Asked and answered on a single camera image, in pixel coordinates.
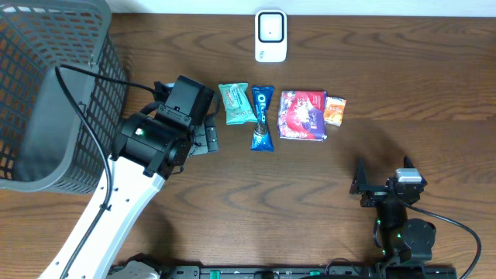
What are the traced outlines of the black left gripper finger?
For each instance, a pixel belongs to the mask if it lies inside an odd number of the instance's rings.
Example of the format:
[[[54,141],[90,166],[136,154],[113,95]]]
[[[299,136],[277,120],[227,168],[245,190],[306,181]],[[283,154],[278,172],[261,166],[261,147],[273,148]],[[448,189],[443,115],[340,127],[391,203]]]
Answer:
[[[208,116],[205,119],[205,137],[209,153],[214,153],[219,150],[218,135],[215,125],[215,117]]]
[[[194,129],[194,142],[191,146],[188,156],[198,156],[208,153],[208,144],[205,133],[205,125],[196,126]]]

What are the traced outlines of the mint green snack pack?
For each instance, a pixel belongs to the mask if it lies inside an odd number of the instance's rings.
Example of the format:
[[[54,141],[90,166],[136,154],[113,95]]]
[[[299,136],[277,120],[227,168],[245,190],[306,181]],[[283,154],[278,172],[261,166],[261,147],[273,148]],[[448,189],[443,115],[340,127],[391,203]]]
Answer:
[[[246,82],[219,85],[228,126],[257,122],[252,105],[246,96],[248,86]]]

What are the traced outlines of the blue Oreo cookie pack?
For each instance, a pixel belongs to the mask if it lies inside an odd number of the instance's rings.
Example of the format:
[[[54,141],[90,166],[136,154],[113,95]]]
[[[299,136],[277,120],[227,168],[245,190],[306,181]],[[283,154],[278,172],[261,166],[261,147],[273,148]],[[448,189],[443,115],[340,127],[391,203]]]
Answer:
[[[267,125],[267,111],[274,93],[273,86],[253,86],[251,88],[257,122],[253,131],[250,149],[252,151],[274,152],[274,146]]]

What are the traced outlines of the small orange tissue packet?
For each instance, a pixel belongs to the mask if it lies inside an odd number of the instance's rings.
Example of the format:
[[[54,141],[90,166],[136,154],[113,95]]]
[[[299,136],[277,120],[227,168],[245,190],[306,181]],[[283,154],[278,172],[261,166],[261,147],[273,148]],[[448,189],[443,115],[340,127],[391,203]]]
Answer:
[[[327,97],[325,101],[324,120],[326,124],[341,126],[343,122],[346,99]]]

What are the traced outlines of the red purple tissue pack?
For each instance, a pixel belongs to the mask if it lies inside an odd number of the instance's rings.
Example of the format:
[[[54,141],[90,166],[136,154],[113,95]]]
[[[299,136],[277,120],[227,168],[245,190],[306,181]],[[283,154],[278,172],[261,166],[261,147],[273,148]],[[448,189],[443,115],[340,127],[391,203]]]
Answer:
[[[282,91],[277,129],[287,140],[323,142],[326,135],[325,91]]]

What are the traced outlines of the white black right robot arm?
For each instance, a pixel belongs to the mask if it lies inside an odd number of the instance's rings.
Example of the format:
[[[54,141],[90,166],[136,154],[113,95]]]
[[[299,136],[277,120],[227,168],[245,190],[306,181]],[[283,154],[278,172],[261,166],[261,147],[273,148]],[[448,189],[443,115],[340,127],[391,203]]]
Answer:
[[[361,207],[376,209],[374,243],[383,250],[385,260],[397,266],[431,260],[436,241],[432,223],[408,217],[407,207],[420,199],[427,181],[408,157],[403,164],[384,184],[372,185],[360,160],[350,186],[350,194],[361,197]]]

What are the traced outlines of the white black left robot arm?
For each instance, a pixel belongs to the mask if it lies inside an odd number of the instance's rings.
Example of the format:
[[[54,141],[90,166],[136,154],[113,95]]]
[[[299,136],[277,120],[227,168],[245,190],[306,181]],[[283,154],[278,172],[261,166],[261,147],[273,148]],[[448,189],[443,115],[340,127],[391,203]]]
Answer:
[[[112,263],[140,213],[175,167],[218,149],[215,114],[194,123],[179,108],[160,105],[155,117],[138,112],[124,121],[98,188],[43,278],[159,278],[160,267]]]

